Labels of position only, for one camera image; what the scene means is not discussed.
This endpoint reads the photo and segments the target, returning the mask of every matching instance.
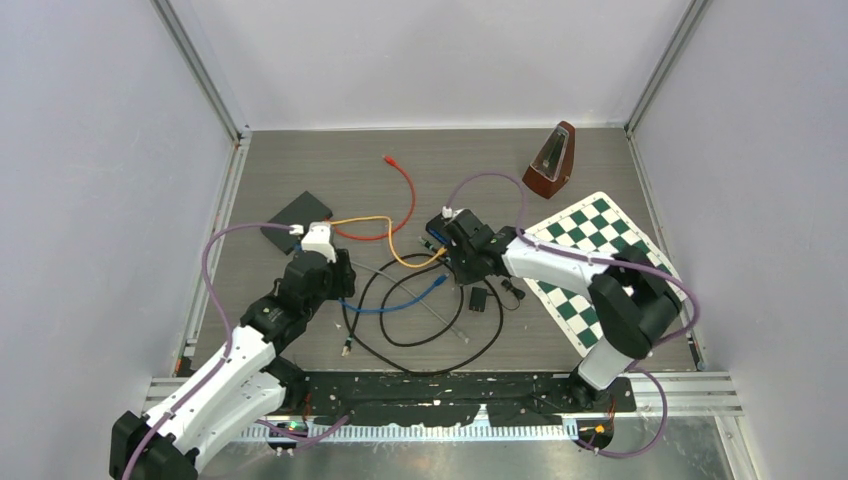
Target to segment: white wall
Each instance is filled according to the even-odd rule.
[[[688,4],[182,1],[255,130],[623,125]]]
[[[637,141],[768,479],[845,478],[848,4],[716,1]]]
[[[2,477],[107,478],[231,145],[149,0],[4,2],[0,59]]]

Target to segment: gray tabletop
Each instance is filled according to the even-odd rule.
[[[334,219],[364,215],[389,215],[402,219],[409,208],[409,190],[403,177],[381,159],[392,155],[415,181],[418,202],[409,224],[398,232],[395,244],[401,254],[423,251],[417,241],[424,224],[436,215],[456,184],[481,170],[497,170],[520,177],[544,143],[548,130],[419,130],[341,132],[258,132],[251,140],[244,173],[238,187],[230,224],[267,221],[304,190],[328,205]],[[624,132],[621,129],[584,129],[576,135],[572,180],[552,199],[528,195],[527,226],[564,209],[596,191],[606,192],[652,238],[648,209],[639,185]],[[468,185],[458,207],[470,208],[497,230],[514,225],[519,206],[515,187],[503,179],[485,178]],[[351,225],[351,233],[374,235],[385,225]],[[336,245],[348,248],[353,260],[378,267],[391,259],[385,240],[361,242],[336,236]],[[260,232],[239,232],[225,239],[215,286],[233,321],[254,300],[267,293],[274,278],[282,275],[288,258]],[[409,269],[395,266],[389,273],[401,277]],[[361,292],[370,272],[357,270]],[[423,291],[437,272],[408,283]],[[525,287],[522,281],[516,285]],[[375,281],[365,306],[376,308],[391,283]],[[504,303],[515,299],[502,294]],[[394,293],[389,304],[409,299]],[[459,292],[449,284],[437,288],[427,302],[446,318],[456,311]],[[363,315],[357,334],[376,350],[411,369],[439,369],[459,363],[485,345],[497,330],[498,313],[489,299],[484,313],[463,306],[457,328],[470,337],[465,343],[450,332],[430,344],[415,348],[390,346],[380,334],[375,315]],[[389,332],[399,341],[429,336],[443,324],[420,305],[386,315]],[[327,302],[309,323],[306,333],[283,356],[305,369],[385,369],[385,364],[362,348],[342,357],[347,332],[340,307]],[[195,364],[205,362],[224,340],[214,308],[208,308],[195,350]],[[580,356],[559,330],[539,300],[527,291],[520,309],[506,312],[499,340],[468,370],[571,370]],[[692,370],[685,339],[663,346],[643,364],[652,370]]]

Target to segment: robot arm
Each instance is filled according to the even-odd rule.
[[[649,265],[647,255],[635,247],[615,255],[592,253],[598,263],[588,263],[540,250],[534,244],[555,246],[578,258],[585,258],[587,252],[525,234],[533,240],[530,244],[518,238],[512,227],[495,233],[469,210],[446,211],[428,228],[446,240],[460,284],[475,283],[487,275],[530,278],[582,295],[593,304],[604,337],[569,377],[569,394],[585,409],[591,409],[631,363],[648,356],[681,310],[680,300],[664,280],[603,264],[604,259],[616,259]]]
[[[326,300],[350,297],[355,273],[347,250],[335,249],[330,226],[313,224],[272,291],[253,302],[232,332],[232,348],[218,372],[202,378],[224,357],[225,347],[171,397],[139,418],[126,412],[112,428],[109,473],[118,479],[142,437],[174,404],[197,390],[154,435],[133,479],[194,479],[209,460],[257,418],[306,396],[303,372],[279,354],[306,330]]]

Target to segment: metronome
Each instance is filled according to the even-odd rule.
[[[536,159],[524,172],[524,184],[538,195],[551,198],[571,178],[574,168],[574,127],[559,122]]]

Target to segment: green and white checkered board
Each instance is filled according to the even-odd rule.
[[[678,276],[665,254],[603,192],[592,194],[533,225],[527,233],[540,240],[589,252],[616,253],[627,245],[634,245],[648,255],[655,267]],[[598,316],[589,301],[545,282],[525,280],[574,348],[585,357],[603,337]],[[674,291],[681,300],[685,298],[676,287]]]

